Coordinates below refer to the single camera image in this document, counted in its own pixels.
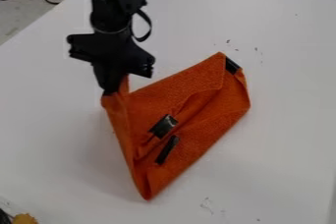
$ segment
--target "white table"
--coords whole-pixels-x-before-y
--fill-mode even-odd
[[[245,69],[252,109],[151,202],[140,198],[66,0],[0,48],[0,195],[40,223],[327,221],[336,167],[335,0],[148,0],[152,80],[216,51]]]

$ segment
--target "orange fabric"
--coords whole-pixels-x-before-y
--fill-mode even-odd
[[[128,78],[118,92],[102,97],[133,179],[151,199],[198,160],[250,108],[242,69],[232,75],[217,53],[187,70],[129,93]],[[147,142],[149,129],[164,115],[179,124],[163,140]],[[180,138],[162,165],[155,159],[172,135]]]

